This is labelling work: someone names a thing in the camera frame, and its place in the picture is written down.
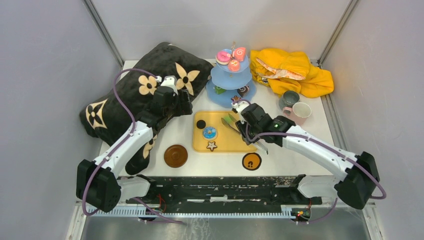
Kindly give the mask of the metal serving tongs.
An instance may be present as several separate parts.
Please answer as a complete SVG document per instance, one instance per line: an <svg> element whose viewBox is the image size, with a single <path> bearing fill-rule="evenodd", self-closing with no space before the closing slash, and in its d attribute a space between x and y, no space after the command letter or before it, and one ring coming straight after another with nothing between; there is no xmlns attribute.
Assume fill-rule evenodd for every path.
<svg viewBox="0 0 424 240"><path fill-rule="evenodd" d="M233 121L234 121L234 123L233 124L235 124L236 122L237 122L237 120L235 119L235 117L232 115L232 117L233 117ZM236 129L234 126L233 126L233 124L228 124L225 120L224 120L224 117L222 117L221 118L221 123L225 126L225 127L227 127L227 128L229 128L229 129L231 129L231 130L233 130L234 132L236 132L238 135L241 135L241 132L238 130L238 129ZM268 150L268 148L267 147L265 147L262 143L260 143L260 142L257 142L257 143L253 143L253 146L254 147L256 147L257 149L261 149L263 152L265 152L267 155L269 154L269 150Z"/></svg>

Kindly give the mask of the black sandwich cookie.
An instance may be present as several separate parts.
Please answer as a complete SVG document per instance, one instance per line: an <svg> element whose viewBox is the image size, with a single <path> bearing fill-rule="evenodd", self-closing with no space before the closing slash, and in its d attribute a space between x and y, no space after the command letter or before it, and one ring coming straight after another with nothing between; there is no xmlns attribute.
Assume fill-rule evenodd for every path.
<svg viewBox="0 0 424 240"><path fill-rule="evenodd" d="M200 130L204 129L206 127L206 125L207 125L206 122L202 119L200 119L196 122L196 127Z"/></svg>

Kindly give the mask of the green macaron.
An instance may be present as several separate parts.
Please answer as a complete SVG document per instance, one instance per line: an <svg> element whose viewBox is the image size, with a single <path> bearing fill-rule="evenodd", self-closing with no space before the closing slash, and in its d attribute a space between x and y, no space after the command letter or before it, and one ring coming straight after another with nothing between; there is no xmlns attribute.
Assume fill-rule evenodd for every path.
<svg viewBox="0 0 424 240"><path fill-rule="evenodd" d="M230 115L230 114L227 114L227 115L225 115L224 117L223 117L223 119L229 124L229 125L231 125L231 124L233 124L234 123L234 121L233 121L233 116L232 115Z"/></svg>

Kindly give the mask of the chocolate swirl roll cake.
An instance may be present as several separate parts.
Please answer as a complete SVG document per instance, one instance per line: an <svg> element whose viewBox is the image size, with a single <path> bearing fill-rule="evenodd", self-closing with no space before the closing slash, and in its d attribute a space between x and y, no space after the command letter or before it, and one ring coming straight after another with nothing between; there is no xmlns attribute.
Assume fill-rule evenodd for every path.
<svg viewBox="0 0 424 240"><path fill-rule="evenodd" d="M237 93L241 98L244 98L249 92L250 92L250 87L248 85L245 85L237 89Z"/></svg>

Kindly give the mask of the blue frosted donut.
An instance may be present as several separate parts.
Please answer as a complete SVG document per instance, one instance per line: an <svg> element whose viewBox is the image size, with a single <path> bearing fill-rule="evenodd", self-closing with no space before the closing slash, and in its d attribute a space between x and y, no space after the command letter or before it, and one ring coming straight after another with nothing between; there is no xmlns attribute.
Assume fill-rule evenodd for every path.
<svg viewBox="0 0 424 240"><path fill-rule="evenodd" d="M213 126L207 126L202 130L202 137L207 141L213 141L218 136L218 130Z"/></svg>

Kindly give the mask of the green swirl roll cake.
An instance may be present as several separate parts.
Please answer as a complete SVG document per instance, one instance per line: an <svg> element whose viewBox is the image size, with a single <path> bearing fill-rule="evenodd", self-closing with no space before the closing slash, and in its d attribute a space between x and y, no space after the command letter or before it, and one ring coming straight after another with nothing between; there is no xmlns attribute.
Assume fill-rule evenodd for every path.
<svg viewBox="0 0 424 240"><path fill-rule="evenodd" d="M221 87L219 87L219 86L217 86L217 85L215 85L215 86L214 86L214 92L215 92L217 95L221 95L221 94L225 93L226 91L227 91L226 89L221 88Z"/></svg>

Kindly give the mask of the pink frosted donut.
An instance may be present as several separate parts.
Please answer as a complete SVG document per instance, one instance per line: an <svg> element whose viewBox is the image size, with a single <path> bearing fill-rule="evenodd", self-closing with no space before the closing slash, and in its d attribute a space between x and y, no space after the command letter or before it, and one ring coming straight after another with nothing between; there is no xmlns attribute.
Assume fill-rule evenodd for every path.
<svg viewBox="0 0 424 240"><path fill-rule="evenodd" d="M231 60L232 54L225 50L221 50L215 55L215 61L220 65L228 65Z"/></svg>

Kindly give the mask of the pink round candy cake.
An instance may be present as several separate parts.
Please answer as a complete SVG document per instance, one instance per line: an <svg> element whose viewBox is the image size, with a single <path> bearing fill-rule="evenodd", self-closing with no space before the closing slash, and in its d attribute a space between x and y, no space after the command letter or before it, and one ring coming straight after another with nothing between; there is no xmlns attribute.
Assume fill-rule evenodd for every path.
<svg viewBox="0 0 424 240"><path fill-rule="evenodd" d="M241 63L236 59L231 59L227 67L230 72L238 72L241 69Z"/></svg>

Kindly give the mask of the salmon swirl cake slice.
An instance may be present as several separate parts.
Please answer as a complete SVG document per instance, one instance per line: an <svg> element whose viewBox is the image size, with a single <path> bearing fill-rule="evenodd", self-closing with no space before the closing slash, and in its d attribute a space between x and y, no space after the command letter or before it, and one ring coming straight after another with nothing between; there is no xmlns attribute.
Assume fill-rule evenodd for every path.
<svg viewBox="0 0 424 240"><path fill-rule="evenodd" d="M234 60L236 60L238 62L243 62L245 60L245 57L246 57L246 48L245 47L235 48L232 51L232 57L233 57Z"/></svg>

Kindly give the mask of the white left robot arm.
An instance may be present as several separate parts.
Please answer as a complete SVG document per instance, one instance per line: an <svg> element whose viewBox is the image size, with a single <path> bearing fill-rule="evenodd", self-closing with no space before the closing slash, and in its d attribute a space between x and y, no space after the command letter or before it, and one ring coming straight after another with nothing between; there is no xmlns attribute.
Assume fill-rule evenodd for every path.
<svg viewBox="0 0 424 240"><path fill-rule="evenodd" d="M186 89L160 86L153 99L124 134L102 155L92 161L82 160L77 167L76 196L87 216L98 210L110 212L115 206L139 197L149 204L158 191L146 177L120 179L120 172L143 146L160 132L172 117L192 114L193 105Z"/></svg>

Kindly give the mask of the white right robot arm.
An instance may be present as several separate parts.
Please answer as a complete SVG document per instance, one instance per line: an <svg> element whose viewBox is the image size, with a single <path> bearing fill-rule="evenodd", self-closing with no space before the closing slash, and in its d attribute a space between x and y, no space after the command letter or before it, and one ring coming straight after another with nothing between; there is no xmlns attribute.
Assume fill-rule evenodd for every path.
<svg viewBox="0 0 424 240"><path fill-rule="evenodd" d="M271 118L261 106L245 99L234 101L231 109L239 116L235 125L247 145L257 146L263 140L297 152L331 173L304 176L288 191L293 203L302 204L315 197L335 198L362 210L368 200L387 197L380 184L375 158L370 153L355 154L330 145L285 116Z"/></svg>

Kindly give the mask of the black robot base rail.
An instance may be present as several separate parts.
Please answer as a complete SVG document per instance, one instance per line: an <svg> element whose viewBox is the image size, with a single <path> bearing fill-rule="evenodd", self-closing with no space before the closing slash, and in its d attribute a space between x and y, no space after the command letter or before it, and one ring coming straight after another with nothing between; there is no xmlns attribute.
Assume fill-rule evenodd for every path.
<svg viewBox="0 0 424 240"><path fill-rule="evenodd" d="M282 205L314 206L321 197L307 198L297 189L303 175L243 177L151 176L141 200L159 204L166 214L277 213Z"/></svg>

